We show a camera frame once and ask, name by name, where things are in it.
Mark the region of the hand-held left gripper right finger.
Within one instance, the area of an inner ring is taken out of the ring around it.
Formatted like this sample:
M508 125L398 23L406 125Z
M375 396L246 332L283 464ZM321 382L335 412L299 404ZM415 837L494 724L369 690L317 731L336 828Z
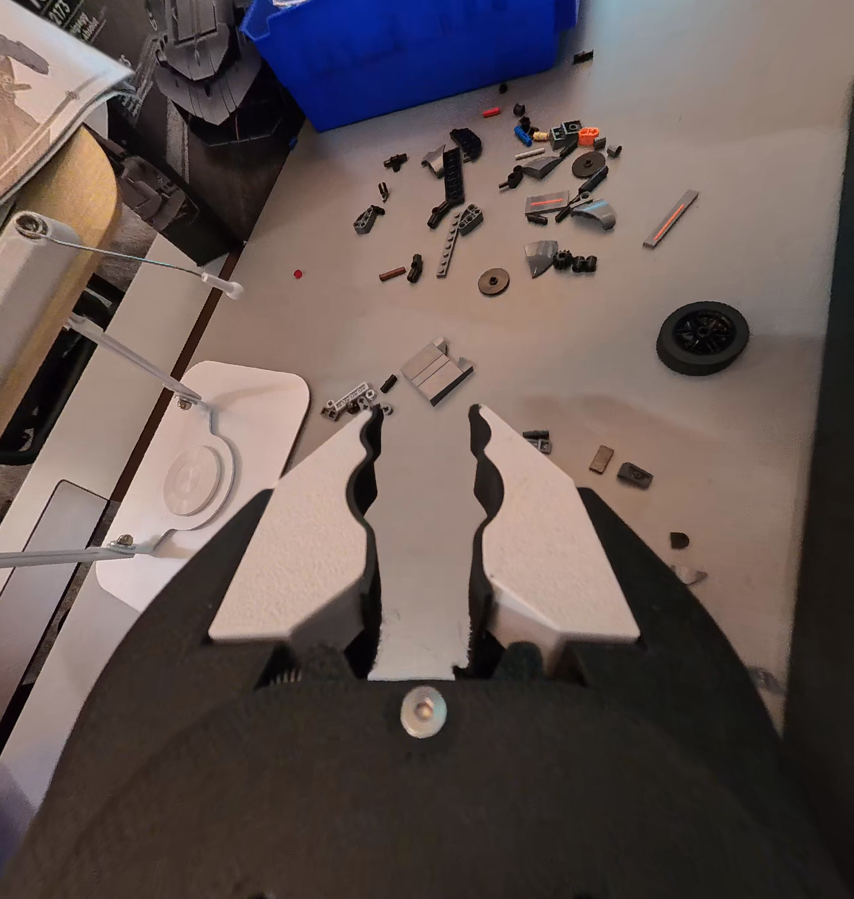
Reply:
M517 643L558 663L572 643L632 646L641 632L574 480L488 406L468 410L474 494L467 661Z

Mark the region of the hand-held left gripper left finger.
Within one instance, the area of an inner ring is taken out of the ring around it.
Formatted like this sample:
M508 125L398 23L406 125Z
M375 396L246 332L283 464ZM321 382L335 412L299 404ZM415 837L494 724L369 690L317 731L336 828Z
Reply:
M382 408L354 415L280 478L208 631L215 643L271 642L296 657L317 646L367 678L382 622L376 500Z

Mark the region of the cluster of small lego connectors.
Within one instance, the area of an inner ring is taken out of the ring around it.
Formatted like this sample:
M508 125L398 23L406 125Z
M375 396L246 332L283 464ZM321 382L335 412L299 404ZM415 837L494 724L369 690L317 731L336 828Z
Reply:
M363 381L339 399L327 401L321 408L320 414L330 421L338 421L345 413L356 414L376 408L385 417L388 417L394 413L394 408L385 402L383 397L397 382L396 374L390 375L379 389L375 389L369 382Z

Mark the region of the dark grey lego panel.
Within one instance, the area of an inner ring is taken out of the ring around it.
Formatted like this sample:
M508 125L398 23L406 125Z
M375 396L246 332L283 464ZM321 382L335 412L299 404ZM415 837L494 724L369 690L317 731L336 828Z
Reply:
M449 354L449 342L438 337L401 367L405 379L431 406L436 406L475 370L473 362Z

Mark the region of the black lego wheel with rim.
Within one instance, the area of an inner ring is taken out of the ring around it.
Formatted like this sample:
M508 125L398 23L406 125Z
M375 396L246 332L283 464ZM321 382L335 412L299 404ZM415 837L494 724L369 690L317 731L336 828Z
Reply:
M672 312L656 342L659 360L684 376L711 376L730 367L744 352L750 329L737 309L699 301Z

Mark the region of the pile of loose lego pieces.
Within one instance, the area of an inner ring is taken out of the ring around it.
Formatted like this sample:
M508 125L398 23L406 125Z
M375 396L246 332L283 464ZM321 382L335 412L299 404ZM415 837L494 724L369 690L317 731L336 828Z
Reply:
M588 149L588 153L575 160L574 174L583 179L578 195L573 199L570 199L568 193L563 196L554 195L550 199L530 199L525 212L528 221L545 226L547 215L554 212L557 223L581 215L598 221L605 230L614 227L616 219L613 211L604 202L594 199L591 195L609 173L606 156L601 154L606 141L598 129L583 128L579 120L570 119L548 132L541 132L534 129L527 123L527 119L522 117L514 129L514 134L526 146L534 142L539 142L542 146L538 150L517 157L519 161L532 161L532 164L515 165L511 173L500 183L500 190L515 189L526 176L542 180L574 151L582 147ZM464 164L474 161L482 153L482 143L470 129L453 129L450 131L450 137L454 142L452 149L439 147L421 161L444 184L443 201L432 209L428 227L435 229L452 209L463 207L462 211L456 213L447 233L444 255L436 272L438 278L447 276L449 261L454 253L458 236L470 233L482 222L481 210L475 204L465 204L463 174Z

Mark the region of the black lego set box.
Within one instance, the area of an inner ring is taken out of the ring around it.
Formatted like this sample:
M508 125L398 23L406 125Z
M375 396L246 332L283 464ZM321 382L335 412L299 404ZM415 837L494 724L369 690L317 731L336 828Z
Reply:
M304 114L242 30L249 1L103 2L97 47L128 65L134 95L110 134L182 204L155 225L196 264L252 235Z

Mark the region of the lego instruction booklet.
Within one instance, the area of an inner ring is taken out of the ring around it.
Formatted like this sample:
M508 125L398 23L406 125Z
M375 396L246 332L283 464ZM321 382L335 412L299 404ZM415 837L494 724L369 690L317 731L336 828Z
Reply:
M133 73L47 19L0 1L0 207Z

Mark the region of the wooden and white book stand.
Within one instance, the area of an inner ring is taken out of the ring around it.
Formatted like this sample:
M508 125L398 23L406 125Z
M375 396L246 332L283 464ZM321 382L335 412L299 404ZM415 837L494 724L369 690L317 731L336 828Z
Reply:
M82 127L46 161L0 230L0 437L60 330L67 327L148 373L187 403L200 395L73 308L117 229L119 189Z

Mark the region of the blue plastic storage bin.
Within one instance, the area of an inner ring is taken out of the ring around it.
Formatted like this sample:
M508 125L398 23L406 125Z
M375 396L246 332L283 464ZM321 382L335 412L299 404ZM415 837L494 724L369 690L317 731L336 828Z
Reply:
M318 131L551 68L575 1L254 1L240 24Z

